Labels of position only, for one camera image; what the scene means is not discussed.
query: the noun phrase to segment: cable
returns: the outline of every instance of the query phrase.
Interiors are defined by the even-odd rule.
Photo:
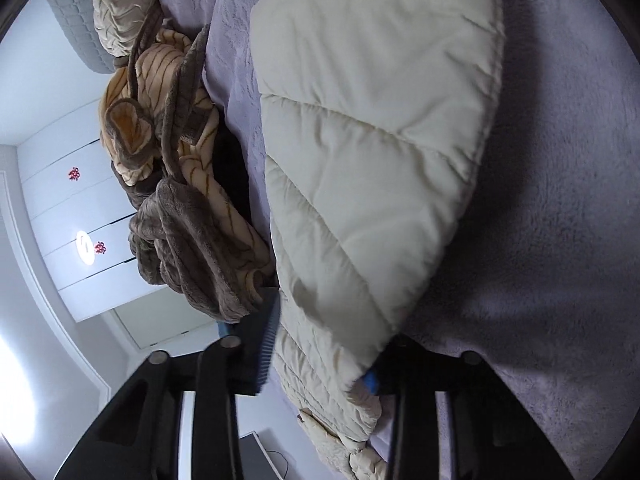
[[[282,457],[282,459],[287,463],[287,468],[285,469],[285,471],[284,471],[284,476],[282,477],[282,479],[284,480],[284,479],[287,477],[287,473],[289,472],[289,460],[287,460],[287,459],[284,457],[284,455],[283,455],[281,452],[279,452],[279,451],[267,451],[267,453],[277,453],[277,454],[279,454],[279,455]]]

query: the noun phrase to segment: bed sheet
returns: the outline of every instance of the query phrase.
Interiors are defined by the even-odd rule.
[[[268,239],[256,1],[161,0],[180,30],[212,24],[204,79]],[[481,353],[590,480],[640,407],[640,66],[598,0],[503,1],[504,85],[478,188],[405,332]]]

